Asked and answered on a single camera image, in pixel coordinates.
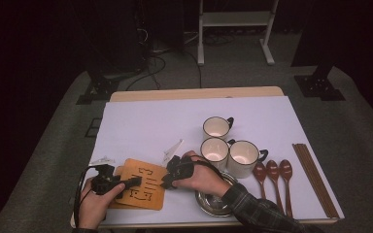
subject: cable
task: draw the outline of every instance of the cable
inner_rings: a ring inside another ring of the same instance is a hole
[[[198,38],[198,32],[184,32],[184,34],[195,34],[191,38],[186,39],[184,41],[185,46],[187,46],[189,43],[193,42],[194,40],[196,40]],[[172,50],[174,50],[174,48],[167,48],[167,49],[164,49],[164,50],[151,50],[151,53],[154,54],[154,55],[161,55],[161,54],[164,54],[166,52],[170,52]]]
[[[83,199],[81,200],[80,202],[80,206],[82,205],[82,203],[84,202],[84,200],[86,199],[87,195],[92,191],[92,188],[85,194],[85,196],[83,197]]]
[[[75,227],[78,228],[80,225],[80,206],[81,206],[81,190],[83,189],[83,183],[87,170],[93,168],[94,166],[89,166],[84,169],[80,176],[80,182],[78,183],[77,191],[75,193],[75,202],[74,202],[74,221]]]
[[[210,47],[219,47],[224,46],[226,44],[229,44],[235,40],[234,35],[228,34],[228,35],[220,35],[220,32],[217,31],[216,35],[209,34],[204,36],[204,45],[210,46]]]
[[[155,82],[156,89],[160,89],[160,84],[158,80],[156,79],[155,75],[151,73],[150,66],[147,67],[147,70],[148,70],[148,74],[151,75],[151,77],[153,78],[153,81]]]
[[[196,60],[195,56],[193,56],[190,52],[184,51],[184,53],[188,54],[190,57],[192,57],[193,61],[196,64],[196,67],[198,68],[199,73],[199,88],[202,88],[202,74],[201,74],[201,67],[198,65],[198,61]]]
[[[138,30],[138,31],[143,31],[143,32],[145,32],[145,39],[144,39],[144,42],[146,42],[146,41],[148,40],[148,31],[145,30],[145,29],[143,29],[143,28],[138,28],[137,30]]]
[[[161,60],[161,61],[163,62],[163,66],[162,66],[160,69],[158,69],[157,71],[153,72],[153,73],[150,73],[150,72],[149,72],[146,76],[143,76],[143,77],[140,77],[140,78],[136,79],[134,82],[132,82],[132,83],[131,83],[127,88],[126,88],[125,91],[129,90],[129,88],[130,88],[132,85],[134,85],[135,83],[137,83],[138,81],[140,81],[140,80],[142,80],[142,79],[144,79],[144,78],[147,78],[147,77],[149,77],[149,76],[153,76],[153,75],[155,75],[155,74],[161,72],[161,71],[165,68],[165,66],[166,66],[166,62],[165,62],[164,59],[162,59],[162,58],[160,58],[160,57],[158,57],[158,56],[152,56],[152,58],[156,58],[156,59]]]

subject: white mug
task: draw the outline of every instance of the white mug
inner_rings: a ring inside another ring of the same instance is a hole
[[[236,141],[229,148],[226,170],[235,178],[246,178],[258,161],[265,160],[268,150],[259,150],[248,141]]]
[[[208,138],[201,145],[201,154],[218,170],[223,171],[229,154],[229,145],[221,138]]]
[[[231,129],[232,124],[234,123],[234,118],[230,117],[224,119],[219,116],[213,116],[205,120],[203,125],[204,130],[204,140],[211,137],[218,137],[225,139],[226,135]]]

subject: white stand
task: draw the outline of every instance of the white stand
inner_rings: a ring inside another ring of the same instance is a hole
[[[265,37],[259,41],[268,65],[274,65],[275,61],[268,48],[268,41],[278,1],[274,0],[270,12],[204,13],[203,0],[201,0],[199,6],[198,65],[204,65],[203,27],[210,26],[267,26]]]

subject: cork board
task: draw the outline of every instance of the cork board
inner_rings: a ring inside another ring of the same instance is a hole
[[[122,181],[133,177],[142,177],[141,186],[133,186],[123,192],[121,199],[111,203],[110,208],[161,210],[165,189],[161,187],[166,168],[128,158],[123,167],[116,169]]]

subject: metal plate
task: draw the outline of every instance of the metal plate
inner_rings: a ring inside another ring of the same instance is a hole
[[[223,179],[230,184],[236,184],[238,181],[227,173],[221,173]],[[210,216],[231,216],[232,210],[214,195],[195,191],[195,198],[201,209]]]

